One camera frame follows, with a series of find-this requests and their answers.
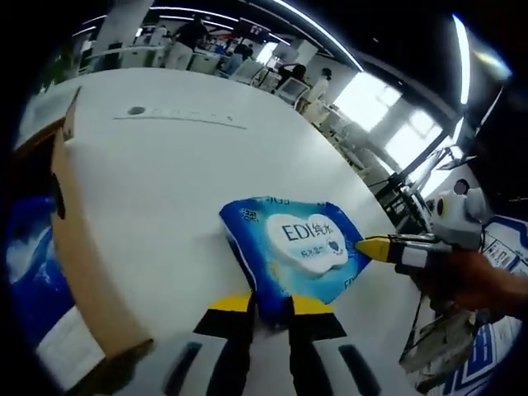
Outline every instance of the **window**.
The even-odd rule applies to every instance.
[[[370,132],[401,96],[401,92],[380,79],[368,73],[359,73],[334,104],[361,128]]]
[[[455,142],[453,139],[449,136],[447,136],[442,143],[438,145],[437,149],[441,149],[444,147],[451,147],[451,155],[446,155],[439,163],[436,165],[436,169],[441,167],[442,165],[446,165],[447,163],[450,163],[453,161],[453,158],[460,159],[464,156],[462,153],[462,150],[458,146],[454,146]],[[427,165],[429,164],[429,161],[424,161],[422,165],[420,165],[413,173],[409,175],[409,178],[415,182],[419,177],[422,176],[423,172],[427,168]],[[430,173],[429,179],[427,180],[425,186],[422,188],[420,193],[424,197],[428,197],[441,183],[444,182],[445,179],[453,172],[453,170],[449,171],[441,171],[441,170],[435,170]]]
[[[260,62],[261,64],[267,64],[271,56],[273,56],[273,50],[277,47],[277,43],[266,43],[264,47],[262,47],[261,53],[257,56],[257,62]]]
[[[425,111],[416,110],[409,122],[387,143],[385,150],[401,168],[405,168],[441,131],[442,128]]]

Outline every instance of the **blue wet wipes package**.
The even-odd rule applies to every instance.
[[[269,324],[283,321],[290,295],[331,303],[370,259],[347,216],[328,202],[270,196],[236,200],[220,211],[228,241]]]
[[[7,229],[6,262],[12,298],[26,339],[37,348],[75,305],[54,250],[49,197],[17,202]]]

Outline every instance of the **office chair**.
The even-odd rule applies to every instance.
[[[275,91],[275,95],[280,99],[293,106],[294,109],[297,108],[297,103],[299,99],[310,89],[308,85],[304,82],[296,80],[293,77],[290,77],[286,80],[284,84],[280,86],[279,89]]]
[[[229,77],[229,79],[238,83],[253,85],[263,68],[263,64],[252,59],[246,59],[244,63],[241,64],[240,67]]]

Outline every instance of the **white table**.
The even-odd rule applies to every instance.
[[[352,120],[341,110],[334,109],[331,105],[326,105],[325,108],[330,111],[330,114],[321,124],[321,129],[324,132],[330,132],[331,130],[339,132],[352,122]]]
[[[248,290],[219,222],[231,200],[327,200],[365,236],[394,232],[341,155],[278,97],[199,73],[132,68],[69,80],[37,102],[57,101],[79,85],[68,154],[87,220],[109,277],[158,342],[192,330],[214,300]],[[242,129],[114,119],[132,106],[231,116]],[[58,107],[52,111],[60,115]],[[39,123],[26,121],[25,136]],[[334,305],[349,335],[397,362],[418,300],[409,278],[372,262]],[[295,394],[286,334],[263,334],[252,347],[246,393],[270,394],[272,384]]]
[[[160,45],[131,45],[131,46],[128,46],[128,47],[120,47],[120,48],[114,48],[114,49],[106,49],[104,51],[101,51],[97,54],[91,54],[90,56],[87,57],[87,59],[92,59],[92,58],[99,58],[101,56],[104,56],[104,55],[109,55],[109,54],[122,54],[124,52],[135,52],[135,51],[158,51],[158,50],[162,50],[164,47],[160,46]]]

